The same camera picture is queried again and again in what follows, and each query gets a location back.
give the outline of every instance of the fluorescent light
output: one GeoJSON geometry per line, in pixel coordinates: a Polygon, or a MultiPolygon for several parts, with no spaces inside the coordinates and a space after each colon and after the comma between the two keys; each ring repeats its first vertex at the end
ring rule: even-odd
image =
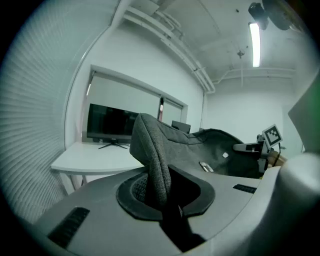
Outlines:
{"type": "Polygon", "coordinates": [[[91,83],[89,84],[88,90],[86,91],[86,95],[88,96],[90,90],[91,83]]]}
{"type": "Polygon", "coordinates": [[[252,49],[253,49],[253,62],[254,68],[260,66],[260,30],[257,23],[251,23],[249,25],[252,38],[252,49]]]}

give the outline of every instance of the desk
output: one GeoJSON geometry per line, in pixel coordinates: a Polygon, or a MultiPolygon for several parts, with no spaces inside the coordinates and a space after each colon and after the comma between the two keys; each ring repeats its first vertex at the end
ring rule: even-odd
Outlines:
{"type": "Polygon", "coordinates": [[[68,194],[74,188],[67,175],[81,175],[87,183],[86,176],[115,175],[143,166],[130,154],[128,146],[128,149],[114,145],[100,147],[99,143],[75,142],[51,164],[51,168],[60,173],[68,194]]]}

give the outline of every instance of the small black monitor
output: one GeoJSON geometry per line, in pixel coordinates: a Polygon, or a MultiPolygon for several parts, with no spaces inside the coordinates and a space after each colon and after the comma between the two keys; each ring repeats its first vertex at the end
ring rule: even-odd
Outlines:
{"type": "Polygon", "coordinates": [[[137,116],[135,112],[90,104],[86,136],[104,142],[129,143],[137,116]]]}
{"type": "Polygon", "coordinates": [[[185,132],[186,134],[190,133],[191,125],[183,122],[172,121],[171,126],[176,128],[179,131],[185,132]]]}

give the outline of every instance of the black monitor screen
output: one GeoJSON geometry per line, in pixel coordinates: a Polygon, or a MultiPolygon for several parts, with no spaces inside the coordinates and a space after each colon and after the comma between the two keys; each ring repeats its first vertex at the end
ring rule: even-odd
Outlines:
{"type": "Polygon", "coordinates": [[[90,104],[87,135],[91,138],[105,138],[104,135],[131,136],[137,116],[135,112],[90,104]]]}

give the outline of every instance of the monitor stand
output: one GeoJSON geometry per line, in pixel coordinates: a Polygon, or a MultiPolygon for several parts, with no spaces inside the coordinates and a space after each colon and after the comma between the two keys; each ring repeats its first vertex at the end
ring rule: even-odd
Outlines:
{"type": "Polygon", "coordinates": [[[120,147],[120,148],[123,148],[123,149],[125,149],[125,150],[127,150],[127,148],[126,147],[124,147],[124,146],[121,146],[120,144],[118,144],[118,143],[116,143],[116,142],[114,142],[114,141],[111,141],[111,143],[110,144],[108,144],[108,145],[105,145],[105,146],[102,146],[102,147],[99,147],[98,149],[100,150],[100,149],[103,149],[103,148],[106,148],[106,147],[109,147],[109,146],[117,146],[117,147],[120,147]]]}

